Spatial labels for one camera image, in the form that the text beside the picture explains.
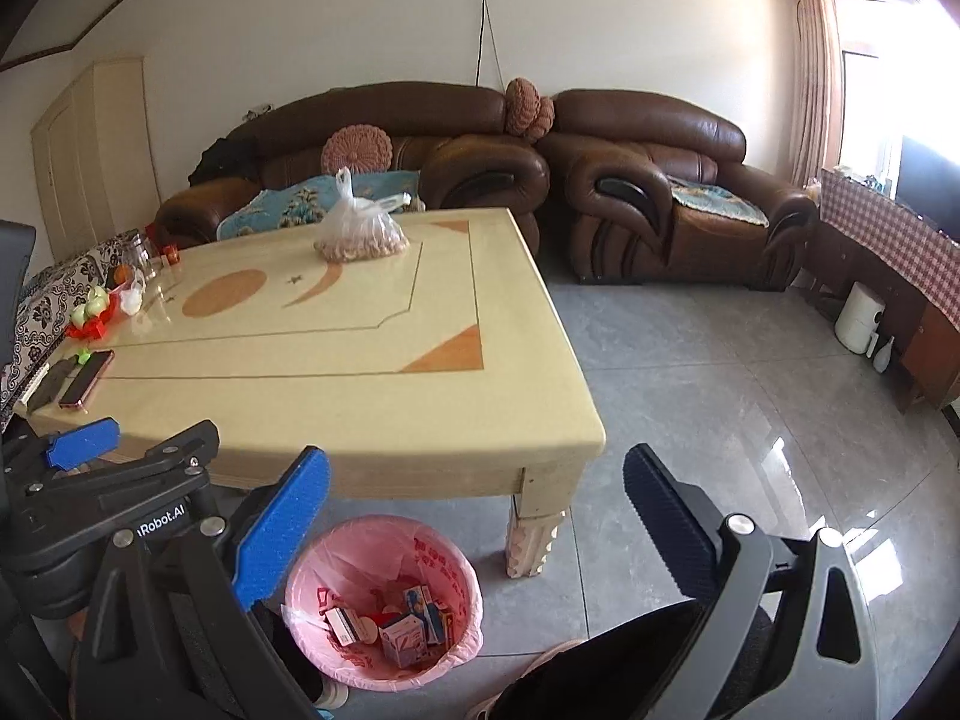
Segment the red and white gingham cloth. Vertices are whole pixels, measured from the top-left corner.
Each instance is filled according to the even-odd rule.
[[[960,331],[960,244],[833,170],[821,170],[820,181],[820,219],[874,252]]]

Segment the trash can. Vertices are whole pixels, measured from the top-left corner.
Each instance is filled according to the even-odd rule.
[[[843,311],[834,325],[834,332],[840,343],[853,354],[874,352],[877,345],[877,327],[885,308],[877,295],[859,281],[853,284],[850,296],[844,303]]]
[[[320,594],[360,615],[378,614],[387,593],[417,584],[426,584],[434,600],[453,614],[454,644],[424,670],[399,669],[386,659],[379,642],[342,647],[320,615]],[[483,601],[473,566],[448,538],[406,517],[357,517],[319,536],[294,564],[282,611],[296,645],[312,664],[361,690],[422,688],[471,661],[483,646]]]

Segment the television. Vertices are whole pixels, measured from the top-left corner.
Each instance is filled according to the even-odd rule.
[[[904,138],[894,200],[960,242],[960,165]]]

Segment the white appliance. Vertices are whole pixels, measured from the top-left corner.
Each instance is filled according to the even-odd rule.
[[[866,352],[870,357],[877,346],[877,325],[886,308],[880,298],[859,281],[853,284],[850,297],[834,325],[834,332],[843,346],[853,354]]]

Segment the pink knitted pillow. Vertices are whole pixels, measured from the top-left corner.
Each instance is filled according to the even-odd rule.
[[[536,86],[527,79],[514,79],[507,84],[507,132],[522,135],[539,113],[539,97]]]
[[[550,131],[550,127],[553,127],[553,113],[552,98],[542,97],[536,119],[523,132],[523,138],[527,143],[536,143]]]
[[[384,172],[390,170],[394,145],[390,136],[372,124],[351,124],[338,129],[323,144],[320,169],[334,175],[341,167],[350,172]]]

